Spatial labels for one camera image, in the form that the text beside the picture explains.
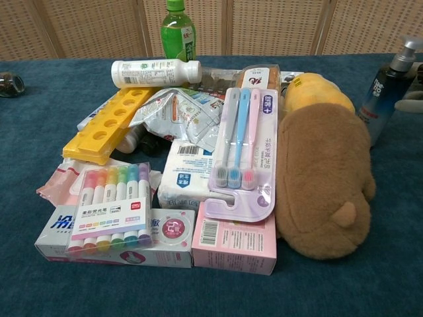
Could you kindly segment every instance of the yellow plush toy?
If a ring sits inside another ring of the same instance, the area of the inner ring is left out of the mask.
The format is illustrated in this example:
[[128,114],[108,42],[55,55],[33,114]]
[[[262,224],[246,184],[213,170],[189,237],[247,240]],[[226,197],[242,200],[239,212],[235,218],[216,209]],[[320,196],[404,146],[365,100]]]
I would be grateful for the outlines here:
[[345,256],[369,232],[369,133],[348,97],[317,74],[289,84],[286,107],[278,130],[278,230],[310,258]]
[[292,112],[312,104],[330,102],[355,112],[351,100],[338,86],[319,74],[304,73],[298,75],[288,86],[285,97],[285,111]]

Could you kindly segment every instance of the toothpaste box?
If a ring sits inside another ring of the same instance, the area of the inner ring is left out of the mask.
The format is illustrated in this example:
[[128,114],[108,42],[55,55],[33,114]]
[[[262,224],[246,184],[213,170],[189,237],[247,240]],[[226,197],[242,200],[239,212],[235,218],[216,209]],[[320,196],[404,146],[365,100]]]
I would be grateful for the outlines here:
[[270,275],[276,264],[274,214],[258,223],[209,219],[201,203],[192,255],[194,266]]
[[198,210],[207,198],[233,204],[233,196],[211,192],[208,180],[212,170],[211,152],[183,140],[174,140],[157,197],[162,208]]
[[[72,231],[76,208],[58,205],[35,247],[49,261],[71,261],[65,251]],[[132,264],[166,267],[192,267],[191,242],[194,232],[195,211],[151,210],[153,247],[109,249],[105,253],[85,254],[76,262],[100,264]]]

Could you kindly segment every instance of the blue tablecloth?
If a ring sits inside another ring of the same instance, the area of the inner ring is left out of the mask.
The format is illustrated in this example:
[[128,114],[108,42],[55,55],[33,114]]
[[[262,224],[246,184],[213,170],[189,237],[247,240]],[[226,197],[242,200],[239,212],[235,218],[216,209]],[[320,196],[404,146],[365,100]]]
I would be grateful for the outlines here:
[[[201,57],[207,67],[277,63],[334,81],[358,107],[392,55]],[[269,277],[195,267],[47,262],[34,241],[54,207],[35,194],[76,125],[116,92],[112,60],[0,62],[26,94],[0,98],[2,316],[423,316],[423,116],[395,113],[371,152],[377,195],[367,240],[352,255],[310,260],[278,241]],[[112,157],[150,160],[164,151]]]

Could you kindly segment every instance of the pink box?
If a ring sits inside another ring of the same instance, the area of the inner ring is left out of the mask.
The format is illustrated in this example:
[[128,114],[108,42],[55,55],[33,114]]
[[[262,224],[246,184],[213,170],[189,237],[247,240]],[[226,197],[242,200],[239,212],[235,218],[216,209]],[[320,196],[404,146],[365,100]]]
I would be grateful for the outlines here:
[[276,263],[274,214],[258,223],[209,219],[201,203],[192,255],[194,266],[270,275]]

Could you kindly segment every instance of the pump bottle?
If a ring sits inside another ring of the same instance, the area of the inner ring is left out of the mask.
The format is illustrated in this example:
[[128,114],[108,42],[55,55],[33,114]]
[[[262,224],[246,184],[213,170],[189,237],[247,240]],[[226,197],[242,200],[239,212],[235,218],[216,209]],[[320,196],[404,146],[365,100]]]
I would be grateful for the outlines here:
[[395,103],[402,99],[413,82],[416,71],[414,51],[423,48],[423,38],[402,36],[404,48],[390,64],[380,68],[374,78],[358,116],[369,130],[374,146],[383,128],[395,111]]

